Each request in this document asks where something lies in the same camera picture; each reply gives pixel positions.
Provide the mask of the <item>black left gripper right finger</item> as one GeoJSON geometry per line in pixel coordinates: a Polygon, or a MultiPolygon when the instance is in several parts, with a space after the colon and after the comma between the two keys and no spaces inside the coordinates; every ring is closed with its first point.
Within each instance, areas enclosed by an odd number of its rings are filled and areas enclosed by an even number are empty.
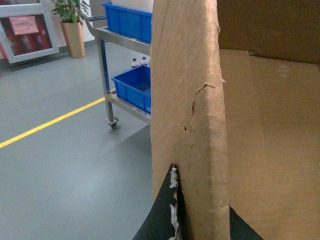
{"type": "Polygon", "coordinates": [[[231,206],[229,207],[229,225],[231,240],[263,240],[263,238],[247,224],[231,206]]]}

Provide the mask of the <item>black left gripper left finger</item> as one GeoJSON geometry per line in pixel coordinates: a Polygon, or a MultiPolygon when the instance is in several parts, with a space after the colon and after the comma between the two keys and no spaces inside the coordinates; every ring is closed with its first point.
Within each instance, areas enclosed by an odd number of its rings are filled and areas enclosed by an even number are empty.
{"type": "Polygon", "coordinates": [[[148,216],[133,238],[135,240],[184,240],[181,218],[182,200],[178,167],[172,163],[148,216]]]}

